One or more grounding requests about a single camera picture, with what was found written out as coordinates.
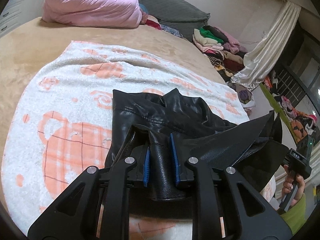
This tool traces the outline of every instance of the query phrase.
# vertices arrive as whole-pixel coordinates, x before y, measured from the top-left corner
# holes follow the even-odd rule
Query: beige blanket
[[[17,103],[30,80],[55,60],[72,40],[143,50],[224,84],[209,59],[189,41],[140,25],[137,29],[69,27],[34,19],[0,39],[0,161]],[[5,205],[2,188],[0,201]]]

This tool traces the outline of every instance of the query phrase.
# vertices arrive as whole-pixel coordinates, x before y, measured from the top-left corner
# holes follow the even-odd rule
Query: floor
[[[256,102],[256,106],[252,109],[251,114],[249,115],[249,119],[256,119],[258,117],[264,116],[269,113],[273,108],[270,106],[268,100],[264,96],[260,87],[257,87],[253,92],[253,98]],[[288,148],[296,148],[295,142],[288,130],[288,128],[282,123],[283,137],[282,143],[286,145]],[[306,219],[310,216],[312,211],[315,208],[314,196],[313,196],[313,185],[308,185],[305,189],[305,194],[307,198],[307,206],[306,206]]]

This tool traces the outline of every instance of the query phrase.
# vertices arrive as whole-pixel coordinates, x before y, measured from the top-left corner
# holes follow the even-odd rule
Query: pink hat
[[[317,117],[313,114],[309,115],[309,117],[312,118],[315,122],[317,122],[317,120],[318,120]]]

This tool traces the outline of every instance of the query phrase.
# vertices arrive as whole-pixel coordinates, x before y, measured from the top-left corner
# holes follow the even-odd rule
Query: finger
[[[289,174],[290,174],[290,172],[289,172],[289,166],[288,166],[287,164],[285,164],[285,165],[283,166],[283,168],[284,168],[284,171],[289,175]]]
[[[283,186],[284,186],[285,188],[289,189],[289,190],[292,190],[292,189],[293,189],[292,184],[289,183],[289,182],[287,182],[287,181],[285,181],[285,182],[283,183]]]
[[[292,183],[294,181],[294,178],[291,175],[287,175],[284,180],[289,183]]]
[[[291,192],[291,190],[287,189],[286,187],[283,187],[281,195],[282,195],[282,197],[284,197],[285,194],[289,194],[290,192]]]
[[[299,183],[298,191],[294,197],[295,200],[300,200],[303,196],[304,188],[306,186],[304,178],[300,175],[297,174],[297,182]]]

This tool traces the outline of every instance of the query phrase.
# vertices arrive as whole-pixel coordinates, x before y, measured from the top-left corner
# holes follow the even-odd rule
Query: pink comforter
[[[138,27],[138,0],[45,0],[42,19],[81,27]]]

